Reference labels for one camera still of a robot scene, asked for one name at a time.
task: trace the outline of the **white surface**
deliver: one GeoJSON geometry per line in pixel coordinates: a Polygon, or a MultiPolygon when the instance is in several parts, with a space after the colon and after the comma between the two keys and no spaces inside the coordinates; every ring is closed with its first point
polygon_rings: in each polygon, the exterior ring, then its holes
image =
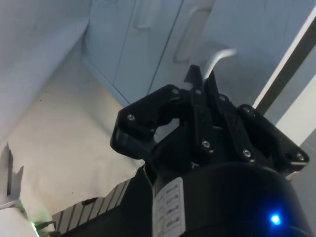
{"type": "Polygon", "coordinates": [[[84,53],[113,83],[135,0],[92,0],[84,53]]]}
{"type": "Polygon", "coordinates": [[[163,187],[153,201],[153,237],[178,237],[186,231],[183,180],[163,187]]]}
{"type": "MultiPolygon", "coordinates": [[[[280,95],[276,98],[276,100],[269,107],[267,112],[265,113],[265,117],[276,124],[283,114],[291,107],[291,104],[295,101],[295,99],[301,94],[301,92],[306,88],[308,83],[316,74],[316,46],[311,50],[308,56],[305,58],[304,62],[295,72],[291,80],[284,87],[280,95]]],[[[310,102],[309,110],[313,110],[314,101],[310,102]]],[[[299,133],[301,123],[298,122],[297,116],[293,117],[293,124],[295,124],[296,132],[299,133]]]]}
{"type": "Polygon", "coordinates": [[[212,0],[184,0],[175,26],[168,41],[166,50],[162,56],[157,74],[154,78],[150,92],[153,92],[167,84],[182,87],[185,75],[189,69],[189,59],[195,51],[196,44],[202,34],[204,24],[210,14],[209,11],[198,11],[197,7],[210,9],[214,4],[212,0]],[[175,63],[174,55],[182,62],[175,63]]]}
{"type": "Polygon", "coordinates": [[[237,50],[214,68],[219,91],[237,106],[253,104],[315,5],[316,0],[216,1],[197,49],[204,49],[199,52],[205,61],[214,42],[237,50]]]}
{"type": "Polygon", "coordinates": [[[297,177],[292,181],[292,185],[299,198],[314,236],[316,235],[316,150],[308,143],[304,142],[301,148],[309,155],[310,162],[304,167],[297,177]]]}
{"type": "Polygon", "coordinates": [[[6,237],[37,237],[31,223],[17,208],[0,210],[0,232],[6,237]]]}
{"type": "Polygon", "coordinates": [[[284,54],[282,60],[278,64],[277,68],[275,69],[275,71],[273,72],[271,77],[269,78],[267,84],[265,85],[263,90],[260,92],[258,98],[256,99],[256,101],[255,101],[255,103],[253,105],[255,108],[258,106],[258,104],[262,100],[263,96],[267,93],[268,89],[270,88],[270,86],[272,85],[274,80],[277,78],[277,76],[280,73],[281,69],[284,67],[286,61],[289,59],[290,55],[293,53],[295,47],[298,45],[299,41],[301,40],[301,38],[303,37],[304,33],[307,31],[307,29],[309,28],[309,26],[311,25],[311,23],[315,19],[315,17],[316,17],[316,6],[314,6],[314,8],[312,9],[312,11],[309,14],[308,18],[306,19],[306,21],[302,25],[301,29],[299,30],[298,34],[294,38],[292,44],[290,45],[290,47],[288,48],[288,50],[284,54]]]}
{"type": "Polygon", "coordinates": [[[90,0],[0,1],[0,143],[84,32],[89,8],[90,0]]]}
{"type": "Polygon", "coordinates": [[[278,129],[299,146],[316,127],[315,90],[316,75],[276,124],[278,129]]]}
{"type": "Polygon", "coordinates": [[[9,136],[21,201],[32,221],[106,197],[140,162],[109,142],[121,106],[80,63],[81,44],[57,70],[9,136]]]}
{"type": "Polygon", "coordinates": [[[182,0],[136,1],[132,22],[139,13],[147,12],[151,17],[142,17],[137,24],[149,28],[139,30],[130,25],[114,81],[115,88],[130,103],[147,95],[181,3],[182,0]],[[141,8],[142,2],[149,6],[141,8]]]}

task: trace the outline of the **cabinet door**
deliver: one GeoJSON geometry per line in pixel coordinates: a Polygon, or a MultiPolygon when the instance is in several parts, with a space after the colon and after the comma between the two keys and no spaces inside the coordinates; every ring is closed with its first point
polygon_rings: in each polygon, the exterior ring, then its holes
{"type": "Polygon", "coordinates": [[[130,103],[148,94],[182,0],[137,0],[114,86],[130,103]]]}
{"type": "Polygon", "coordinates": [[[150,92],[167,84],[182,86],[213,4],[213,0],[184,0],[150,92]]]}
{"type": "Polygon", "coordinates": [[[93,0],[84,54],[113,83],[135,0],[93,0]]]}
{"type": "Polygon", "coordinates": [[[236,106],[256,106],[311,24],[315,5],[315,0],[218,0],[194,63],[203,67],[217,43],[236,49],[236,56],[214,68],[219,91],[236,106]]]}

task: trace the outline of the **black cylindrical housing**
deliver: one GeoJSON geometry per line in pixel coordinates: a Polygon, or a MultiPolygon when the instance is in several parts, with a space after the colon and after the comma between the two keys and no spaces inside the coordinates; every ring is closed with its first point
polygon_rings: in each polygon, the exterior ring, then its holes
{"type": "MultiPolygon", "coordinates": [[[[161,177],[154,197],[172,180],[161,177]]],[[[182,237],[313,236],[293,187],[271,169],[230,162],[196,169],[182,180],[182,237]],[[273,215],[280,218],[279,225],[272,222],[273,215]]]]}

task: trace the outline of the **sticker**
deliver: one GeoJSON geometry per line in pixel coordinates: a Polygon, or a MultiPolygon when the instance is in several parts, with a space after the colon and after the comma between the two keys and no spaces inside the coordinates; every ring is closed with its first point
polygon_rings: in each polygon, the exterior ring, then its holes
{"type": "Polygon", "coordinates": [[[153,202],[153,237],[178,237],[186,231],[183,180],[176,178],[157,194],[153,202]]]}

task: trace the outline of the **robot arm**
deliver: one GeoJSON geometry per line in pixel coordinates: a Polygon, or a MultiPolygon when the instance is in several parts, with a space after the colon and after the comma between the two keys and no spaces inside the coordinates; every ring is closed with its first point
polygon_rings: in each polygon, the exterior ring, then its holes
{"type": "Polygon", "coordinates": [[[153,236],[312,236],[289,181],[307,154],[249,105],[236,108],[192,65],[190,91],[167,85],[122,109],[111,146],[146,162],[153,236]],[[156,129],[179,126],[159,143],[156,129]]]}

